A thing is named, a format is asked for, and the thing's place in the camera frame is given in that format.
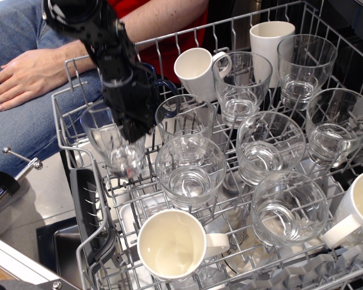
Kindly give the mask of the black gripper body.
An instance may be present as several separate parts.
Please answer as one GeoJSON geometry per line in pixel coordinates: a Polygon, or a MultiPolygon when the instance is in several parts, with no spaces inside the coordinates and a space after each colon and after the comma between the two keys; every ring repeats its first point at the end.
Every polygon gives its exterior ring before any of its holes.
{"type": "Polygon", "coordinates": [[[125,80],[102,78],[104,102],[122,137],[129,142],[136,142],[154,127],[156,80],[154,67],[142,62],[133,66],[125,80]]]}

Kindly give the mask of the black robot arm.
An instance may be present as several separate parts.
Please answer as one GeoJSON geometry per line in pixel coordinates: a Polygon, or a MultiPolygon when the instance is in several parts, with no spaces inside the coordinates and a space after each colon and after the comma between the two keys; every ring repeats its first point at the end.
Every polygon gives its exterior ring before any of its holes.
{"type": "Polygon", "coordinates": [[[43,18],[57,33],[79,39],[99,70],[105,104],[129,143],[150,132],[156,74],[136,61],[124,23],[107,1],[43,1],[43,18]]]}

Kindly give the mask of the person's bare hand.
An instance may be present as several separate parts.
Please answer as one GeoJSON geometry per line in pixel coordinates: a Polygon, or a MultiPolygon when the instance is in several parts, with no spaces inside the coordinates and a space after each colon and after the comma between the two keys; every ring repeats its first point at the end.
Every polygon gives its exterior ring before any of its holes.
{"type": "Polygon", "coordinates": [[[1,66],[0,111],[20,106],[68,81],[64,63],[75,57],[78,42],[30,50],[1,66]]]}

